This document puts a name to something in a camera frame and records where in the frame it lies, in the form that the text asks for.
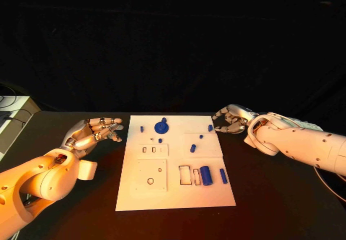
white board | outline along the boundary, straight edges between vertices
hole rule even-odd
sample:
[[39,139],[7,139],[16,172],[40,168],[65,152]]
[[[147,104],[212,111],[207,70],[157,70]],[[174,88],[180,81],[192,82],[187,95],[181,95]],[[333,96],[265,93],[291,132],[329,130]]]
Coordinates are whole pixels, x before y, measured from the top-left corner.
[[[158,134],[154,125],[163,117],[168,131]],[[115,211],[236,205],[219,139],[215,130],[207,130],[209,125],[210,116],[131,116]],[[190,185],[180,184],[180,166],[189,166]],[[202,166],[209,166],[213,182],[209,186],[203,185],[200,173],[196,185],[193,170]]]

robotic hand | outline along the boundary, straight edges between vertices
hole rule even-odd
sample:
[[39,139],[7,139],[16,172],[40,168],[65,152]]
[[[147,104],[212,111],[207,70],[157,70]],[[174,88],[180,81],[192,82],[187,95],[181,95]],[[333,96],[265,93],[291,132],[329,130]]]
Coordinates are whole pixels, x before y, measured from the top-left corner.
[[277,113],[259,115],[236,104],[223,107],[212,119],[222,114],[230,125],[216,127],[215,131],[238,134],[248,126],[243,141],[262,153],[274,156],[281,151],[288,158],[346,176],[344,136]]
[[[96,163],[81,160],[104,139],[121,142],[115,130],[119,118],[79,121],[68,131],[60,147],[0,173],[0,239],[7,239],[43,209],[70,192],[76,179],[94,178]],[[37,197],[23,203],[20,193]]]

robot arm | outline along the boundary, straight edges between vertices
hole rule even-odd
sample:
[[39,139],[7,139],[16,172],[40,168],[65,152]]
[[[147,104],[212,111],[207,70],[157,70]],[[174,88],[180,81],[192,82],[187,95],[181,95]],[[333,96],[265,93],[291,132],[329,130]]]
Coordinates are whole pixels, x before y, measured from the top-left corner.
[[[7,239],[43,209],[70,192],[76,179],[94,178],[96,163],[81,160],[104,139],[119,142],[119,118],[82,120],[68,131],[60,147],[0,173],[0,239]],[[36,196],[23,204],[20,193]]]
[[241,133],[246,129],[245,143],[262,153],[278,152],[333,173],[346,176],[346,137],[307,122],[268,112],[258,115],[248,108],[230,104],[216,112],[212,119],[225,114],[229,126],[216,127],[223,133]]

small blue piece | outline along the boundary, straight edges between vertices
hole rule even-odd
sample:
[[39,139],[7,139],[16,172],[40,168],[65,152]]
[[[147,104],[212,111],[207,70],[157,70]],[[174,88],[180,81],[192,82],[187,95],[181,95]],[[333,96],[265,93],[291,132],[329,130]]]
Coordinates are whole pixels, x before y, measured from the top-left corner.
[[223,184],[226,184],[228,183],[228,179],[226,179],[226,174],[225,174],[223,168],[219,169],[219,173],[220,173],[220,177],[222,177],[222,182],[223,182]]
[[154,125],[154,131],[158,134],[164,134],[168,131],[168,124],[166,123],[167,119],[166,117],[161,118],[161,121]]
[[190,151],[192,153],[194,153],[194,150],[196,150],[196,145],[192,144],[192,146],[190,146],[190,150],[189,150],[189,151]]
[[203,185],[209,186],[213,184],[213,180],[212,180],[212,175],[210,175],[210,171],[209,171],[209,167],[207,166],[202,166],[200,169],[200,175],[202,175],[202,181],[203,181]]

black table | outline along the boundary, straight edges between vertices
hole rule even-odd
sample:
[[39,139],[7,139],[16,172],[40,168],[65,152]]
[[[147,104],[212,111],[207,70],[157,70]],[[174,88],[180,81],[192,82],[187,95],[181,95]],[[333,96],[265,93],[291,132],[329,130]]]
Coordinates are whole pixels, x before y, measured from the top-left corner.
[[[314,169],[217,133],[236,206],[115,212],[130,115],[161,113],[37,112],[0,161],[4,171],[60,146],[81,119],[122,118],[122,142],[105,140],[86,160],[94,180],[78,180],[68,196],[40,213],[17,239],[346,239],[346,211]],[[167,115],[212,115],[168,113]]]

